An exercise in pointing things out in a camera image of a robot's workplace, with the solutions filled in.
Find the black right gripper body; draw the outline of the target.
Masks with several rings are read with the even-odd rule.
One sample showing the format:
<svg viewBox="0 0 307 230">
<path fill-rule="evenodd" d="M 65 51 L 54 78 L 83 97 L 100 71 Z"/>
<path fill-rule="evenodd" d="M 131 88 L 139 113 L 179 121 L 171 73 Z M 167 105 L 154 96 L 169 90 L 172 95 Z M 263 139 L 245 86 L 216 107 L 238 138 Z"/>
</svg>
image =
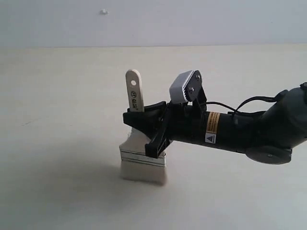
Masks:
<svg viewBox="0 0 307 230">
<path fill-rule="evenodd" d="M 158 158 L 172 141 L 205 146 L 207 120 L 206 103 L 169 103 L 151 141 L 145 144 L 145 155 Z"/>
</svg>

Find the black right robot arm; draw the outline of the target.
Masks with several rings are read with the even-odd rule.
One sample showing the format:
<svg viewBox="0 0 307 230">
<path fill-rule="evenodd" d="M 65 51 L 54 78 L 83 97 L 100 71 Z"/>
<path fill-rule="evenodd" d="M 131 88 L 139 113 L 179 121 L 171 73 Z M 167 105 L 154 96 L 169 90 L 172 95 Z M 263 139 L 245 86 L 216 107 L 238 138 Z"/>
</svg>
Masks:
<svg viewBox="0 0 307 230">
<path fill-rule="evenodd" d="M 123 122 L 149 138 L 146 156 L 157 158 L 172 141 L 245 154 L 266 164 L 290 162 L 307 139 L 307 85 L 284 90 L 273 106 L 254 113 L 202 111 L 194 103 L 160 102 L 144 112 L 123 114 Z"/>
</svg>

